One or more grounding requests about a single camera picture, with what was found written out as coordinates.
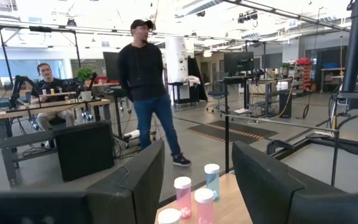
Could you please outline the grey office chair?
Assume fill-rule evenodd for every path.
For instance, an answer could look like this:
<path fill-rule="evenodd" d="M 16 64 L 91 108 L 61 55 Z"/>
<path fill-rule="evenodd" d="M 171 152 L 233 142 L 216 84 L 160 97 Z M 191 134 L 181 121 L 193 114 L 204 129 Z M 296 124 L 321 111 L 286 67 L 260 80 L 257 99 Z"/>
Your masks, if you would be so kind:
<path fill-rule="evenodd" d="M 211 96 L 213 99 L 217 100 L 216 104 L 207 106 L 206 111 L 214 113 L 219 111 L 220 113 L 230 112 L 229 106 L 226 106 L 224 103 L 221 103 L 221 100 L 225 99 L 224 91 L 209 91 L 208 96 Z"/>

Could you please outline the thick black pole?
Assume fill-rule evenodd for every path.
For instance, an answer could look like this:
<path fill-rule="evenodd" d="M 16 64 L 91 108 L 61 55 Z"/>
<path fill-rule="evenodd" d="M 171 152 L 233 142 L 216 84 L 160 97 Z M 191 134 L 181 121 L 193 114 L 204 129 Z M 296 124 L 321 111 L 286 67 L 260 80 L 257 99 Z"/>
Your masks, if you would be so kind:
<path fill-rule="evenodd" d="M 347 46 L 346 74 L 342 81 L 342 91 L 354 92 L 358 74 L 358 0 L 352 4 L 351 31 Z"/>

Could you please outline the black computer case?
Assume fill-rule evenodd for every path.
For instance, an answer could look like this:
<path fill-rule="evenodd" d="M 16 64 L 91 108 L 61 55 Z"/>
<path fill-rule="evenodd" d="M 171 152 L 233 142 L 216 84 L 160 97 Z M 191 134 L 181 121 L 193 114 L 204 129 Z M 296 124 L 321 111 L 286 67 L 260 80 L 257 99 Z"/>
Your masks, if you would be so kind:
<path fill-rule="evenodd" d="M 114 166 L 111 123 L 98 121 L 53 132 L 65 182 Z"/>

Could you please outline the small pink pill bottle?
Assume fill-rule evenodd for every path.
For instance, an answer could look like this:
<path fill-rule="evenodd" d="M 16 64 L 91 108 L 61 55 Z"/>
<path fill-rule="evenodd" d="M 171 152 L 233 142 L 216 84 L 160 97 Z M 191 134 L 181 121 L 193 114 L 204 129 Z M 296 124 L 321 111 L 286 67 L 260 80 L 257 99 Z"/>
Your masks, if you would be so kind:
<path fill-rule="evenodd" d="M 181 219 L 191 217 L 191 179 L 189 177 L 178 177 L 174 180 L 176 189 L 177 207 Z"/>
<path fill-rule="evenodd" d="M 195 191 L 194 198 L 196 200 L 197 224 L 213 224 L 213 191 L 210 189 L 198 189 Z"/>

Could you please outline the red storage shelf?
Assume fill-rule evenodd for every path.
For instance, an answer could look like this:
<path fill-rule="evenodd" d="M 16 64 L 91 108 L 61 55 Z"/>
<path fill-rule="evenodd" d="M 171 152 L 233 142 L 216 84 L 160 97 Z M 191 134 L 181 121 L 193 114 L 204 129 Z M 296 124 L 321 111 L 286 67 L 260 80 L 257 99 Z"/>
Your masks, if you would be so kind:
<path fill-rule="evenodd" d="M 310 91 L 312 82 L 311 82 L 311 72 L 313 67 L 313 61 L 307 57 L 302 57 L 296 61 L 298 75 L 302 81 L 301 87 L 304 91 Z"/>

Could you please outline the grey table mat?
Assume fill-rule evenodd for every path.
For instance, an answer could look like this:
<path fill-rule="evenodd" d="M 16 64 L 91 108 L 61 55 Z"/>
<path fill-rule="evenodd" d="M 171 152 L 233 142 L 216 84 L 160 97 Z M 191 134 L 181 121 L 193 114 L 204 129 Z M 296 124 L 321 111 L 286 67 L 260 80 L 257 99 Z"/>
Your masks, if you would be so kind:
<path fill-rule="evenodd" d="M 318 179 L 331 183 L 334 149 L 318 144 L 309 144 L 284 158 L 283 163 Z M 335 187 L 349 193 L 358 193 L 358 156 L 342 149 L 338 150 Z"/>

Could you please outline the wooden workstation table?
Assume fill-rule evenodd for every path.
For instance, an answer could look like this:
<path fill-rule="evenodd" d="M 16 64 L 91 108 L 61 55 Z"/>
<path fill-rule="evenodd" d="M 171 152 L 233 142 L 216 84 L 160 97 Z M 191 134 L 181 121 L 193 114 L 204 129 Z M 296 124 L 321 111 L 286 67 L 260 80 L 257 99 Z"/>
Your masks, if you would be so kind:
<path fill-rule="evenodd" d="M 44 142 L 46 140 L 53 140 L 55 138 L 53 132 L 44 131 L 32 134 L 23 134 L 21 136 L 12 135 L 11 121 L 14 118 L 28 116 L 46 112 L 59 112 L 75 109 L 93 109 L 93 118 L 99 121 L 103 117 L 106 121 L 111 120 L 111 113 L 109 109 L 110 101 L 106 99 L 94 101 L 80 101 L 74 100 L 59 101 L 54 103 L 41 103 L 39 105 L 20 106 L 17 109 L 9 111 L 0 111 L 0 150 L 4 161 L 7 179 L 11 187 L 16 187 L 20 184 L 17 177 L 16 170 L 19 168 L 21 161 L 46 156 L 56 153 L 56 149 L 41 149 L 34 153 L 23 156 L 22 154 L 13 153 L 12 150 L 20 146 L 26 146 L 36 142 Z"/>

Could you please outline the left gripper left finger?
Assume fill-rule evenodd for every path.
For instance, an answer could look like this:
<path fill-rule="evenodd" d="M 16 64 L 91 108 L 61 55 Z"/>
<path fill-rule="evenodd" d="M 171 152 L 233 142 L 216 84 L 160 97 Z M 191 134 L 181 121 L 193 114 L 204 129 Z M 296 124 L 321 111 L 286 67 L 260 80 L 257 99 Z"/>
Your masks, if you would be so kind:
<path fill-rule="evenodd" d="M 165 143 L 157 140 L 91 185 L 92 224 L 154 224 L 162 191 Z"/>

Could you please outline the small yellow-green pill bottle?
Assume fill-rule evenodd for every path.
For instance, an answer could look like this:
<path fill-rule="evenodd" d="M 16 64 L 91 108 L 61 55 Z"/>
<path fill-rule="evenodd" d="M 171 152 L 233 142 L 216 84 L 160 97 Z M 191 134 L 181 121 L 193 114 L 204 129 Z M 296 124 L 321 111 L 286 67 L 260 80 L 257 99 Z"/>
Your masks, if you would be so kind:
<path fill-rule="evenodd" d="M 174 208 L 162 210 L 157 217 L 158 224 L 180 224 L 181 213 Z"/>

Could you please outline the light blue pill bottle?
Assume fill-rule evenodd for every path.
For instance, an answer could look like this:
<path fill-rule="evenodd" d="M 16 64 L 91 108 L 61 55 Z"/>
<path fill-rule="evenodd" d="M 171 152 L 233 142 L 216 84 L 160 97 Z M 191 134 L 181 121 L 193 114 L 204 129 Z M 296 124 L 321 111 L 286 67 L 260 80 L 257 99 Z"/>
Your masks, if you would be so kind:
<path fill-rule="evenodd" d="M 206 175 L 206 187 L 213 191 L 214 201 L 218 201 L 220 166 L 217 164 L 206 164 L 204 166 L 204 172 Z"/>

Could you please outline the thin black shelf end frame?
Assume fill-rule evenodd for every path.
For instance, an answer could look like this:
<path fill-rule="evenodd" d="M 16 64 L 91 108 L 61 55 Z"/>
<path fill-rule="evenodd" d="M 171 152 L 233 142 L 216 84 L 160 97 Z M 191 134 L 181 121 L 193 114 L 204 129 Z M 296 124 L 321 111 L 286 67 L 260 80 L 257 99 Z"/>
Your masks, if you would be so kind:
<path fill-rule="evenodd" d="M 307 126 L 303 124 L 289 123 L 284 121 L 275 121 L 272 119 L 262 119 L 262 118 L 251 118 L 245 116 L 239 116 L 234 114 L 225 114 L 225 173 L 229 172 L 229 118 L 239 118 L 246 119 L 250 121 L 258 121 L 260 123 L 272 123 L 279 124 L 284 126 L 293 126 L 298 128 L 312 129 L 326 131 L 334 134 L 334 155 L 333 155 L 333 164 L 332 164 L 332 173 L 331 173 L 331 186 L 335 186 L 336 183 L 336 167 L 337 167 L 337 155 L 339 150 L 339 130 L 338 129 L 329 129 L 329 128 L 320 128 L 317 126 Z"/>

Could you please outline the thin black workstation frame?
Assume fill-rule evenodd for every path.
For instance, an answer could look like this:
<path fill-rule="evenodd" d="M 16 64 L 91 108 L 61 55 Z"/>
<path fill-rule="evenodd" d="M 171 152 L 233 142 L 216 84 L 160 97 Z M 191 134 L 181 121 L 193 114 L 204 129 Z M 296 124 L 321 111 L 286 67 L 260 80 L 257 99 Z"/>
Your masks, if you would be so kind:
<path fill-rule="evenodd" d="M 59 32 L 59 33 L 71 33 L 71 34 L 73 34 L 74 38 L 75 38 L 74 46 L 75 46 L 75 49 L 76 49 L 76 56 L 77 56 L 78 66 L 81 68 L 80 53 L 79 53 L 79 48 L 78 48 L 78 39 L 77 39 L 77 35 L 76 35 L 75 30 L 64 29 L 64 28 L 51 28 L 51 27 L 46 27 L 46 26 L 0 25 L 1 47 L 2 47 L 3 54 L 4 54 L 4 59 L 5 59 L 5 62 L 6 62 L 7 72 L 8 72 L 9 79 L 11 81 L 12 87 L 13 87 L 13 84 L 14 84 L 14 80 L 13 80 L 13 77 L 12 77 L 11 68 L 10 68 L 10 64 L 9 64 L 9 59 L 7 57 L 7 52 L 6 52 L 6 42 L 8 42 L 8 40 L 5 41 L 4 37 L 2 35 L 2 30 L 7 29 L 7 28 L 16 29 L 17 32 L 20 32 L 22 29 L 29 29 L 32 32 L 42 32 L 42 33 Z"/>

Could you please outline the black monitor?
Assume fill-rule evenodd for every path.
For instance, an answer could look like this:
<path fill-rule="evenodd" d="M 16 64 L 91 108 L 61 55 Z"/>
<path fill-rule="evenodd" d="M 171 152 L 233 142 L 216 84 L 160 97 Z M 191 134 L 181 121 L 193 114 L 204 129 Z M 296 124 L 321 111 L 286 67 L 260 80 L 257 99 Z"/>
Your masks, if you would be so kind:
<path fill-rule="evenodd" d="M 115 52 L 103 52 L 104 64 L 106 67 L 106 76 L 109 81 L 119 79 L 118 59 L 119 54 Z"/>
<path fill-rule="evenodd" d="M 224 53 L 224 71 L 229 75 L 237 73 L 252 73 L 254 70 L 253 52 Z"/>

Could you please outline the black overhead light bar beam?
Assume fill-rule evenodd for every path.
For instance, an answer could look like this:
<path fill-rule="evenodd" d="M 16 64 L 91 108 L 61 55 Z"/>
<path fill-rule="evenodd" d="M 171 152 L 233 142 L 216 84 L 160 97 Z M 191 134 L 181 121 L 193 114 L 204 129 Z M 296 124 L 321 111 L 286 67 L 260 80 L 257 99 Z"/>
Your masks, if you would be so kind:
<path fill-rule="evenodd" d="M 275 14 L 275 15 L 286 17 L 286 18 L 289 18 L 289 19 L 297 19 L 299 21 L 309 22 L 310 24 L 314 24 L 314 25 L 317 25 L 317 26 L 328 27 L 328 28 L 339 30 L 339 31 L 345 31 L 345 32 L 350 32 L 351 31 L 348 28 L 341 27 L 341 26 L 338 26 L 336 24 L 332 24 L 332 23 L 329 23 L 329 22 L 324 22 L 324 21 L 321 21 L 319 19 L 313 19 L 311 17 L 303 16 L 301 14 L 296 14 L 296 13 L 293 13 L 293 12 L 281 10 L 281 9 L 276 8 L 276 7 L 270 7 L 270 6 L 267 6 L 265 4 L 252 2 L 250 0 L 222 0 L 222 1 L 228 2 L 228 3 L 231 3 L 231 4 L 235 4 L 237 6 L 248 7 L 250 9 L 254 9 L 256 11 L 262 11 L 262 12 L 267 12 L 267 13 L 270 13 L 270 14 Z"/>

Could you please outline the white cloth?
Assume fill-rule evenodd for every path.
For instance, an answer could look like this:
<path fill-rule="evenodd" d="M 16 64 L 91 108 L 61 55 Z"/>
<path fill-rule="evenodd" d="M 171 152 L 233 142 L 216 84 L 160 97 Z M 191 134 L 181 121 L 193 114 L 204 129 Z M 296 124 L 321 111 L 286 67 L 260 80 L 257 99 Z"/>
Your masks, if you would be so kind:
<path fill-rule="evenodd" d="M 195 85 L 201 84 L 200 79 L 193 75 L 189 75 L 189 76 L 183 78 L 182 82 L 187 83 L 189 86 L 195 86 Z"/>

